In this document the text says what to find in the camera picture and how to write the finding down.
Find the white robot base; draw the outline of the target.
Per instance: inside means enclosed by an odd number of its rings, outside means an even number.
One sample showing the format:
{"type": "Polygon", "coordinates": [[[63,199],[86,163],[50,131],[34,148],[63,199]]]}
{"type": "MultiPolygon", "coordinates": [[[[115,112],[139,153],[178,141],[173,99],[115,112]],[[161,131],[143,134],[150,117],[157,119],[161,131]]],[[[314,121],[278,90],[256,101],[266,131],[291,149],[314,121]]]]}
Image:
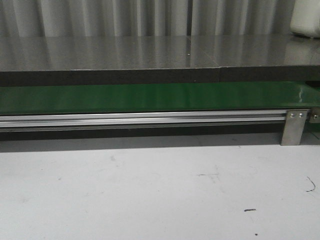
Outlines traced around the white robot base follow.
{"type": "Polygon", "coordinates": [[[296,0],[294,2],[290,31],[308,38],[320,37],[319,0],[296,0]]]}

